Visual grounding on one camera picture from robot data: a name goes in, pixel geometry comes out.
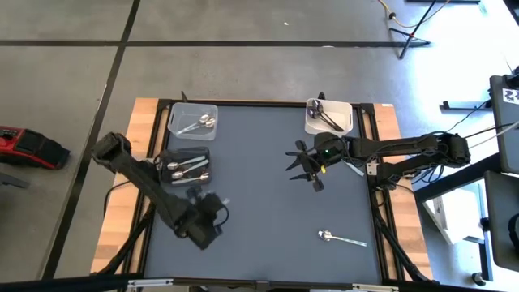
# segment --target plastic container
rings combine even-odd
[[[213,127],[199,127],[193,131],[178,133],[180,130],[199,122],[200,117],[208,114],[215,118]],[[215,105],[177,102],[173,105],[169,117],[168,129],[179,139],[214,140],[217,136],[218,108]]]
[[[315,98],[307,101],[307,108]],[[348,134],[354,128],[353,107],[348,102],[319,100],[323,105],[323,111],[344,131],[333,130],[320,118],[312,118],[305,112],[305,132],[311,135],[322,132],[333,133],[337,136]]]

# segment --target black floor line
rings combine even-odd
[[[106,46],[120,46],[120,45],[122,45],[121,41],[0,40],[0,46],[106,47]]]
[[[0,47],[295,47],[295,48],[402,48],[404,41],[38,41],[0,40]],[[424,46],[411,43],[411,48]]]
[[[134,0],[131,6],[130,14],[128,15],[127,25],[125,26],[121,37],[121,42],[128,41],[131,28],[135,22],[137,10],[139,9],[139,4],[140,0]],[[125,46],[119,46],[117,53],[115,54],[112,68],[110,69],[108,79],[106,80],[105,91],[103,92],[103,96],[99,103],[99,108],[97,109],[92,127],[88,134],[86,146],[79,160],[79,168],[77,169],[74,181],[71,184],[70,193],[66,200],[65,211],[63,212],[58,231],[56,232],[53,245],[50,249],[49,257],[43,270],[43,279],[54,278],[54,274],[58,268],[59,259],[62,254],[63,247],[65,246],[66,236],[68,235],[68,231],[71,228],[74,212],[79,202],[79,196],[81,195],[84,180],[87,176],[88,167],[90,166],[90,150],[97,142],[99,137],[101,125],[103,123],[103,119],[105,118],[106,110],[108,109],[109,100],[112,95],[112,91],[114,90],[115,80],[117,79],[119,68],[121,67],[122,57],[124,55],[125,49]]]

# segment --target concrete floor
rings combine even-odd
[[[408,24],[427,9],[403,0],[387,3]],[[131,4],[4,0],[0,40],[119,40]],[[444,130],[466,113],[442,113],[441,101],[484,100],[488,78],[519,65],[517,43],[497,33],[517,29],[512,19],[499,17],[503,10],[490,1],[483,9],[449,5],[418,33],[434,45],[411,49],[401,61],[395,49],[128,48],[100,136],[126,130],[136,97],[177,98],[181,90],[192,98],[298,101],[325,91],[337,101],[393,103],[403,136]],[[141,2],[130,39],[402,41],[387,27],[376,0],[150,0]],[[115,51],[0,47],[0,90],[10,101],[0,108],[2,124],[42,131],[72,151],[58,172],[0,165],[32,183],[28,190],[0,188],[0,281],[40,276]],[[491,124],[490,114],[476,113],[459,131]],[[476,157],[486,156],[479,152]],[[112,181],[107,170],[90,165],[57,277],[88,274]],[[424,218],[423,225],[435,279],[473,286],[465,279],[479,270],[477,247],[449,247],[432,222]],[[496,273],[487,288],[508,290],[507,279],[516,276]]]

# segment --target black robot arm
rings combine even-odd
[[[123,135],[109,133],[92,149],[92,158],[113,173],[121,173],[156,206],[162,221],[179,238],[188,237],[205,249],[221,233],[214,225],[216,212],[224,208],[215,194],[207,194],[192,204],[188,199],[166,193],[159,184],[156,166],[131,156],[131,145]]]
[[[286,170],[301,165],[304,174],[291,179],[306,179],[314,182],[316,191],[324,189],[318,173],[330,165],[345,161],[355,166],[367,166],[367,174],[375,176],[375,186],[394,189],[400,178],[407,174],[434,166],[462,167],[470,162],[466,139],[447,132],[433,132],[419,137],[374,141],[365,138],[337,137],[332,133],[319,133],[314,138],[314,147],[307,149],[302,141],[296,145],[300,152],[288,152],[296,160]],[[379,157],[416,155],[408,160],[392,164],[370,163]]]

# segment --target sticker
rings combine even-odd
[[[503,101],[519,105],[519,90],[503,88]]]

